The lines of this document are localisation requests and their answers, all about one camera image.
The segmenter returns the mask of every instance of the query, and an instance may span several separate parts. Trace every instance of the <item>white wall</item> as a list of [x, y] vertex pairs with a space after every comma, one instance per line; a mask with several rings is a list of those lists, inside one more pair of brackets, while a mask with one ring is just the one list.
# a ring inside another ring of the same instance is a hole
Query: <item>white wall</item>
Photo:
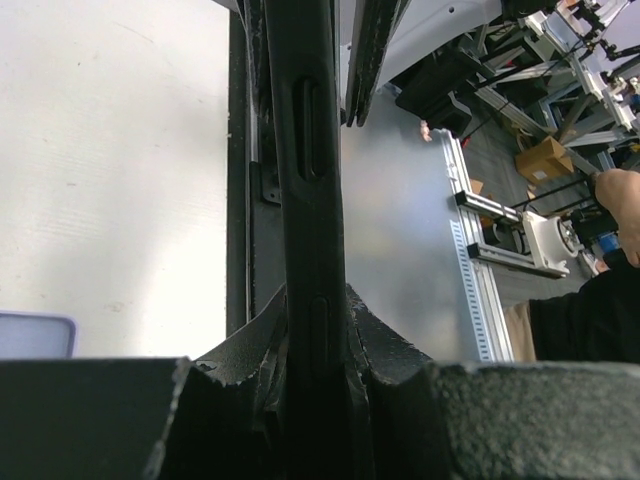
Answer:
[[210, 0], [0, 0], [0, 310], [77, 356], [224, 338], [228, 12]]

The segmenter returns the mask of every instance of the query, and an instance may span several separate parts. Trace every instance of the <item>person's arm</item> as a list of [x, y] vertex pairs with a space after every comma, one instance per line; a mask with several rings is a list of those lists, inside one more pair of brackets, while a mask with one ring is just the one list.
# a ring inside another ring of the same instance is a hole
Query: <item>person's arm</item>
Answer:
[[640, 267], [640, 173], [612, 169], [595, 179], [596, 198], [618, 223], [620, 246]]

